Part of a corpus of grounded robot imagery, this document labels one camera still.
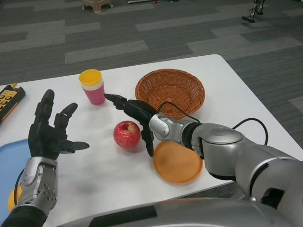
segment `wicker basket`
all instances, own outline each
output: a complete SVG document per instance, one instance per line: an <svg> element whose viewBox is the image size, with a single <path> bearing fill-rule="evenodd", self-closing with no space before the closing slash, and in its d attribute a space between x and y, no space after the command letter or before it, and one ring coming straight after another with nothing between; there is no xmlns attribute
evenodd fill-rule
<svg viewBox="0 0 303 227"><path fill-rule="evenodd" d="M166 101L177 105L187 114L197 111L205 99L204 87L193 75L173 69L156 70L148 73L138 82L136 98L150 104L156 109ZM185 115L170 104L161 108L161 113L175 119Z"/></svg>

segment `wire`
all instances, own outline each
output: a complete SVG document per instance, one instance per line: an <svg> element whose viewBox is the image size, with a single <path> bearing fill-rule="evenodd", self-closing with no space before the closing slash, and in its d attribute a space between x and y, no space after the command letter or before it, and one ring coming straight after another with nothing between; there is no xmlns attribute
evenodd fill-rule
<svg viewBox="0 0 303 227"><path fill-rule="evenodd" d="M241 121L241 122L240 122L239 124L237 124L236 126L234 126L232 129L236 129L236 128L238 128L240 125L242 125L243 123L248 122L248 121L256 121L256 122L259 122L260 125L262 125L262 127L263 127L263 129L264 129L264 132L265 132L265 143L264 143L264 145L267 145L267 143L268 143L268 131L267 131L267 128L266 128L265 124L264 124L262 121L260 121L259 119L257 119L257 118L247 118L247 119Z"/></svg>
<svg viewBox="0 0 303 227"><path fill-rule="evenodd" d="M194 118L194 117L188 115L188 114L185 113L183 110L181 110L176 104L171 103L171 102L169 102L169 101L166 101L166 102L162 103L161 106L158 108L158 112L160 112L160 110L162 109L162 107L163 107L165 104L171 104L172 106L174 106L175 108L177 108L180 112L182 112L182 113L183 113L184 115L186 115L187 117L189 117L189 118L191 118L191 119L197 121L198 123L201 123L197 118Z"/></svg>
<svg viewBox="0 0 303 227"><path fill-rule="evenodd" d="M15 206L17 205L17 190L18 190L18 184L19 184L19 180L21 178L21 175L23 174L24 169L22 169L21 173L19 174L16 183L15 183L15 189L14 189L14 204Z"/></svg>

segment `pink cup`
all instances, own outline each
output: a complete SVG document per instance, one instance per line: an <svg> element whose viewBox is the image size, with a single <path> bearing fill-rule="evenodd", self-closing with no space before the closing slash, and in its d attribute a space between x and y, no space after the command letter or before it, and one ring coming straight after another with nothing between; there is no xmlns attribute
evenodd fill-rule
<svg viewBox="0 0 303 227"><path fill-rule="evenodd" d="M104 83L98 70L86 70L79 76L82 88L93 105L104 103Z"/></svg>

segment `metal stand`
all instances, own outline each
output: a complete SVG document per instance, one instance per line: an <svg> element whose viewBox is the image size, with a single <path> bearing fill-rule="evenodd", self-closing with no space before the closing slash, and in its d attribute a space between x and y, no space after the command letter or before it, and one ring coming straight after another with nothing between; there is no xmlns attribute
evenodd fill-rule
<svg viewBox="0 0 303 227"><path fill-rule="evenodd" d="M155 0L130 0L130 1L128 1L128 4L146 2L146 1L155 1Z"/></svg>
<svg viewBox="0 0 303 227"><path fill-rule="evenodd" d="M254 8L252 8L251 13L248 17L242 17L243 20L247 20L250 23L255 23L254 20L255 14L263 15L263 6L265 0L254 0Z"/></svg>

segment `silver robotic wrist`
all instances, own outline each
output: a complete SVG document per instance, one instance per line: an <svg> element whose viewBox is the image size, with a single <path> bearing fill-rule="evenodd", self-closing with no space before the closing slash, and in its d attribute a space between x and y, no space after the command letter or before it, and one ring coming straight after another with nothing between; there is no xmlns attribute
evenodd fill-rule
<svg viewBox="0 0 303 227"><path fill-rule="evenodd" d="M19 206L33 206L47 217L57 202L57 162L45 157L32 157L24 169Z"/></svg>

